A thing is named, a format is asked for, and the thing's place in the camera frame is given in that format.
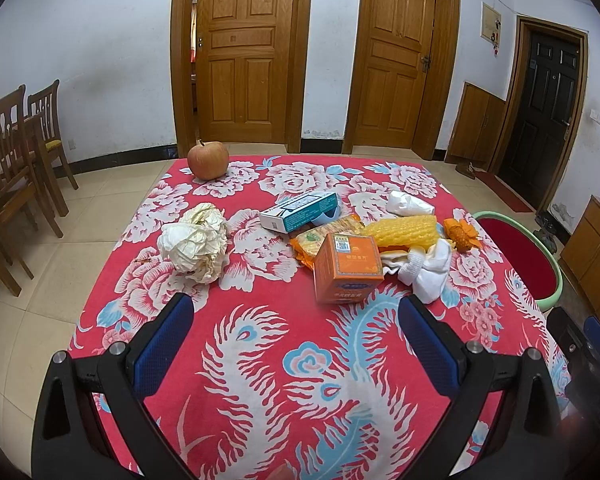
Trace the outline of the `red door mat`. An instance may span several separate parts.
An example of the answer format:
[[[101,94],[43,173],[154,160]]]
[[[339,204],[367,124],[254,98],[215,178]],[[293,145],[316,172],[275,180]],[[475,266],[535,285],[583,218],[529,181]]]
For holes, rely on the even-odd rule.
[[[505,185],[495,174],[486,171],[477,171],[476,177],[484,183],[498,198],[506,203],[513,212],[532,212],[529,207],[514,191]]]

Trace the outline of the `orange cardboard box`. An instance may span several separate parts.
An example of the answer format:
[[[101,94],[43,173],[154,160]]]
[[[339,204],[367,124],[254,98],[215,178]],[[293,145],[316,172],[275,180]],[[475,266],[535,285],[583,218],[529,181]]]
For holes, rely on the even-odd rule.
[[[319,304],[357,304],[383,280],[384,271],[373,237],[329,233],[313,263]]]

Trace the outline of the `dark entrance door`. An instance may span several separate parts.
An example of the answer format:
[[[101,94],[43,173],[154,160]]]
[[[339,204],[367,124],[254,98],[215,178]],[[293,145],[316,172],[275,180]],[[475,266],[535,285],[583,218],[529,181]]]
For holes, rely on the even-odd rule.
[[[545,210],[577,137],[588,79],[588,35],[517,18],[504,116],[488,165],[522,200]]]

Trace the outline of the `wooden chair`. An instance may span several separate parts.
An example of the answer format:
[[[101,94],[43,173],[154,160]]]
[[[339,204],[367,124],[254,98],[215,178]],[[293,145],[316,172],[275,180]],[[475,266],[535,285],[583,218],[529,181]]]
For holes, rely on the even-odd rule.
[[[49,86],[29,94],[27,97],[28,119],[32,119],[34,135],[34,163],[35,170],[41,178],[44,191],[50,196],[50,201],[55,206],[61,218],[67,217],[69,207],[62,195],[57,181],[53,162],[60,162],[60,169],[68,178],[72,188],[79,188],[73,175],[62,144],[59,114],[58,91],[60,80],[55,79]]]
[[[54,234],[64,236],[47,193],[46,181],[53,177],[53,169],[38,118],[24,114],[25,96],[22,84],[0,99],[0,281],[15,297],[21,294],[21,286],[8,268],[17,263],[28,278],[34,274],[8,234],[9,223],[17,214],[32,218],[30,203],[36,203]]]

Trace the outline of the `cracker snack bag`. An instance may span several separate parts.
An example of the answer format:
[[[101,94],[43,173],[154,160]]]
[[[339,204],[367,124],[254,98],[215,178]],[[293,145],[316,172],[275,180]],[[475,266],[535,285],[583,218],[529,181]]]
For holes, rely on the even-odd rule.
[[[322,226],[314,226],[290,240],[294,256],[309,269],[314,266],[314,260],[329,233],[360,234],[364,224],[357,214],[348,214],[338,220]]]

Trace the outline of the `far wooden chair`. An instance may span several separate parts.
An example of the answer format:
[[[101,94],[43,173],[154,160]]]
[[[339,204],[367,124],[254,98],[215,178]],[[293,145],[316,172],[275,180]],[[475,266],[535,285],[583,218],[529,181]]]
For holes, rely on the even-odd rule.
[[[72,188],[79,188],[73,175],[62,144],[59,114],[58,91],[60,80],[55,79],[49,86],[29,94],[27,97],[28,119],[32,119],[34,135],[34,163],[35,170],[41,178],[44,191],[50,196],[50,201],[55,206],[61,218],[67,217],[69,207],[62,195],[57,181],[53,162],[60,162],[60,169],[68,178]]]

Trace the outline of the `white plastic bag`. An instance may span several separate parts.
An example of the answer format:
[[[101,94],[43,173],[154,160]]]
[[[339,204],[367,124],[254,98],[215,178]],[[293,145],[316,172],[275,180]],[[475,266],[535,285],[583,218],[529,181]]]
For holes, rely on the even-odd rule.
[[[388,212],[400,217],[433,216],[436,213],[434,205],[401,191],[389,193],[386,208]]]

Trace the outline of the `white paper ball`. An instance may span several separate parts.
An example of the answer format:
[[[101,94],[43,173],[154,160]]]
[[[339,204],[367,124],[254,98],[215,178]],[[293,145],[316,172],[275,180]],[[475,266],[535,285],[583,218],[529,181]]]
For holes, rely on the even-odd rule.
[[[157,240],[161,257],[198,284],[211,284],[220,277],[227,245],[227,222],[212,203],[199,203],[178,222],[165,224]]]

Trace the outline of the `wall electrical box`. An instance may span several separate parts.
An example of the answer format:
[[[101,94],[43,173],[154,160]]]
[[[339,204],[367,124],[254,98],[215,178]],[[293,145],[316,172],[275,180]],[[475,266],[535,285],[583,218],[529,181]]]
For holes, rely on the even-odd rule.
[[[480,36],[490,41],[494,48],[497,48],[500,45],[501,28],[501,14],[486,3],[483,3],[481,8]]]

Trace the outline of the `white tissue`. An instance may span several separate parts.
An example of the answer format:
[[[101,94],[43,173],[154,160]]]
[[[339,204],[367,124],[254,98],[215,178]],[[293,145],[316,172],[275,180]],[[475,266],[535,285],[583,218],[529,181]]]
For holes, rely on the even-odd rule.
[[[411,287],[422,304],[432,304],[442,294],[451,269],[453,248],[437,240],[429,249],[389,250],[380,254],[382,272]]]

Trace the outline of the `wooden door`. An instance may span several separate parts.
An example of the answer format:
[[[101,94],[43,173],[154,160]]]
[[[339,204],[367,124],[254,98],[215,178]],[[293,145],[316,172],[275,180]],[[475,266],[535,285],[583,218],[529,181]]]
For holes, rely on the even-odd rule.
[[[172,0],[180,155],[198,141],[300,150],[310,0]]]
[[[453,76],[460,0],[360,0],[342,149],[434,156]]]

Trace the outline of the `yellow foam fruit net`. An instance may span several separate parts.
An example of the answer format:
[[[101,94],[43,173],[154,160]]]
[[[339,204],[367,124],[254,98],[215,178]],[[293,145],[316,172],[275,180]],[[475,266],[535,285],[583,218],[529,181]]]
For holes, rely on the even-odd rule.
[[[373,237],[380,249],[428,249],[439,239],[437,219],[432,214],[381,219],[370,223],[362,229],[361,234]]]

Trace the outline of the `wooden sideboard cabinet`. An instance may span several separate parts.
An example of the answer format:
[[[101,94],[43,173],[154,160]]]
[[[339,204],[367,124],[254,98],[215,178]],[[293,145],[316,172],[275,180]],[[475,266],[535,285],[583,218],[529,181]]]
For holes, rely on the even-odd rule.
[[[592,195],[559,258],[573,287],[600,320],[600,198]]]

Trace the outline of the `red green-rimmed trash basin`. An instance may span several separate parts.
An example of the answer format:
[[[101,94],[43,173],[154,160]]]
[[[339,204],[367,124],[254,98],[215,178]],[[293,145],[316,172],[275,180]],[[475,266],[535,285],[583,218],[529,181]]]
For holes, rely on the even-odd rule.
[[[554,308],[562,296],[564,278],[554,256],[525,226],[496,211],[474,214],[481,226],[527,286],[542,312]]]

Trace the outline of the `brown shoe by door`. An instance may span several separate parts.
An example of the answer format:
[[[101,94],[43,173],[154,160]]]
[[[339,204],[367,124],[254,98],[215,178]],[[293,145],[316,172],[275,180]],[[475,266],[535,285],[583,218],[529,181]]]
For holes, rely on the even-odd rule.
[[[459,162],[455,166],[455,170],[468,179],[475,180],[476,178],[475,168],[472,162]]]

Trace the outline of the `near wooden chair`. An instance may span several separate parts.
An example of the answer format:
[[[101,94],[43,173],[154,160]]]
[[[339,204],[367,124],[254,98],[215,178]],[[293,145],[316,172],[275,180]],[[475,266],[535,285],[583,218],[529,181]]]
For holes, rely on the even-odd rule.
[[[0,99],[0,281],[15,297],[21,294],[21,286],[8,268],[17,263],[28,278],[34,274],[8,234],[9,223],[17,214],[32,218],[30,203],[36,203],[54,234],[64,236],[47,193],[46,181],[53,177],[53,169],[38,118],[24,114],[25,96],[22,84]]]

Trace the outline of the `teal white medicine box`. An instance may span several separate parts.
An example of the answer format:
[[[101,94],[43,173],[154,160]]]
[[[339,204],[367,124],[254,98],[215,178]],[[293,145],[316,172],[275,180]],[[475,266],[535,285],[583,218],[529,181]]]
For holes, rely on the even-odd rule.
[[[261,211],[260,225],[276,233],[289,234],[321,217],[322,214],[334,212],[338,206],[338,195],[335,192],[307,192]]]

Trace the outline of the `red floral tablecloth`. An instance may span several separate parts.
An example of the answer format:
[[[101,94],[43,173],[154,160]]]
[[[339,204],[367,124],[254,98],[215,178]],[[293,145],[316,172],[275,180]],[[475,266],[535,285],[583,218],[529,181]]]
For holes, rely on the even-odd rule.
[[[445,409],[400,331],[398,280],[359,304],[318,304],[311,271],[261,226],[262,210],[313,190],[335,191],[367,223],[385,218],[393,191],[433,204],[440,219],[475,213],[459,188],[412,162],[244,157],[208,183],[176,162],[123,231],[76,326],[72,355],[97,356],[173,295],[192,298],[192,329],[147,407],[201,479],[262,479],[281,464],[302,479],[394,479]],[[200,203],[228,227],[223,273],[209,285],[157,247],[161,229]]]

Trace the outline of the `wooden wall cabinet panel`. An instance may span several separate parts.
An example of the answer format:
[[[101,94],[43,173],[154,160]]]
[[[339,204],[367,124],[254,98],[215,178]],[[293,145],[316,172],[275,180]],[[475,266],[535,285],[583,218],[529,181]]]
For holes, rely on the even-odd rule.
[[[445,161],[490,165],[500,138],[506,102],[483,88],[465,82]]]

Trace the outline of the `left wooden door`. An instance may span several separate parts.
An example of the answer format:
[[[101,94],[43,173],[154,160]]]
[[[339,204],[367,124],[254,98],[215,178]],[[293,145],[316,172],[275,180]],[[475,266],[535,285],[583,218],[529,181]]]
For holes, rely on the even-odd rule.
[[[300,150],[310,0],[172,0],[180,155],[198,141]]]

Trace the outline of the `middle wooden door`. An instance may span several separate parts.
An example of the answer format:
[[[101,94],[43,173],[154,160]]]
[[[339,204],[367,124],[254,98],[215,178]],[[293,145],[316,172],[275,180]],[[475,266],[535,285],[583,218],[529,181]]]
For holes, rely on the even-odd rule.
[[[342,149],[434,156],[453,76],[460,0],[360,0]]]

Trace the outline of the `grey slippers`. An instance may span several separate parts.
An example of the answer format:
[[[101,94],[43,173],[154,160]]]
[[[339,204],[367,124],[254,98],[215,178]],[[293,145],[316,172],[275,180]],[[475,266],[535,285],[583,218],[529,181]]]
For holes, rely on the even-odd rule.
[[[562,251],[562,226],[546,210],[538,211],[534,222],[538,228],[532,234],[552,255],[558,255]]]

